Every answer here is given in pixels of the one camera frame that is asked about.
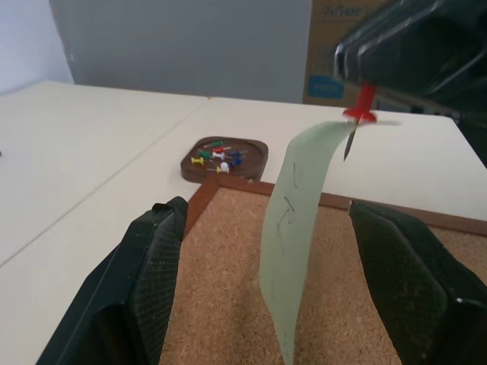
green push pin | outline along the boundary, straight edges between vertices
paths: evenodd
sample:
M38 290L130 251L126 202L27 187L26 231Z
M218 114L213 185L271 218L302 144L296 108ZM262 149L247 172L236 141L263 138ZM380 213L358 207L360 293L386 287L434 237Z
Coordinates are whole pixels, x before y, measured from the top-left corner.
M203 157L205 160L209 160L212 158L212 154L210 154L209 152L206 152L204 150L199 150L198 154L200 157Z
M203 147L220 147L223 145L224 145L223 141L214 141L211 144L207 144L206 146Z

red push pin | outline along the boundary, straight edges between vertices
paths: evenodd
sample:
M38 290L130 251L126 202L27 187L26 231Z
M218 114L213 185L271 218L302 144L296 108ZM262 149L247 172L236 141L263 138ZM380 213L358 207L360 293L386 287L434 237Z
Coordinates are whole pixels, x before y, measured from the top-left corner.
M216 154L220 154L221 152L230 149L231 147L218 147L218 148L213 148L213 152L215 152Z
M376 89L377 88L375 86L363 83L355 108L347 109L345 112L343 112L343 116L353 118L355 120L355 128L350 133L349 140L347 141L347 145L345 147L345 156L343 157L344 161L350 153L350 148L352 147L353 138L355 137L358 124L360 122L377 121L377 117L371 112L371 106L372 102L374 101Z

push pin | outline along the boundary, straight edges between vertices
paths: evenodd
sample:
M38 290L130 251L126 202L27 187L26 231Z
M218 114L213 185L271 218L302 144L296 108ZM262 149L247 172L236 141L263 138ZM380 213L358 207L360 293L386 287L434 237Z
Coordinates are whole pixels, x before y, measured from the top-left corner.
M203 147L220 147L223 145L224 145L223 141L214 141L214 142L207 144L206 146L203 146Z
M216 173L230 173L230 169L228 168L228 163L222 162L220 166L217 166L216 169L207 169L208 171L216 171Z
M225 152L221 152L220 154L213 152L212 157L213 158L221 158L222 160L224 160L225 158L229 158L229 157L225 157Z
M191 157L191 163L194 165L195 163L200 163L202 166L205 164L205 160L203 159L203 157L200 157L200 158L194 158L194 157Z
M234 169L236 166L240 165L242 163L242 160L240 158L237 158L234 162L230 162L230 167Z
M217 154L220 154L221 152L225 150L230 150L231 147L218 147L218 148L213 148L213 152L216 152Z
M205 160L209 160L210 158L212 158L212 154L210 154L209 152L206 152L204 150L199 150L198 154L200 157L203 157Z
M228 156L232 156L232 157L240 158L240 157L242 157L242 154L245 154L246 152L248 152L248 151L236 150L235 152L230 152L230 153L228 154Z

blue push pin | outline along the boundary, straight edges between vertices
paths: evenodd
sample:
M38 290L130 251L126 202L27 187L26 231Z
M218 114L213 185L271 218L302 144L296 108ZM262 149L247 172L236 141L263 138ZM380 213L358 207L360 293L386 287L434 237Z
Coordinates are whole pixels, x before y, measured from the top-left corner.
M235 152L228 153L228 156L241 158L242 154L246 153L247 151L236 150Z
M234 169L236 166L240 165L242 163L242 160L240 158L237 158L234 162L230 162L229 165L232 169Z

round wooden dish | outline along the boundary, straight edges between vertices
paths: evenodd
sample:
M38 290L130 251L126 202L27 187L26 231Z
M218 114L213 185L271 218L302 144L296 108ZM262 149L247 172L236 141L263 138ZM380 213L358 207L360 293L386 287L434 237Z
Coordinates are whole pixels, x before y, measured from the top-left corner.
M199 163L191 163L191 157L199 158L199 150L209 153L213 152L215 147L203 146L211 144L214 141L223 141L224 144L222 147L231 148L230 150L224 151L226 155L228 155L229 152L235 152L237 150L240 150L240 152L246 151L242 153L244 156L241 158L242 164L236 166L234 169L230 168L230 173L228 175L243 177L245 179L260 180L269 154L267 145L261 141L254 141L251 139L218 136L200 139L183 158L181 161L181 175L184 179L193 183L201 183L207 176L215 175L217 173L216 171L208 171L207 169L216 170L216 168L220 166L220 163L223 162L219 158L212 158L212 162L206 160L204 166ZM224 162L230 164L230 162L234 160L234 158L225 158Z

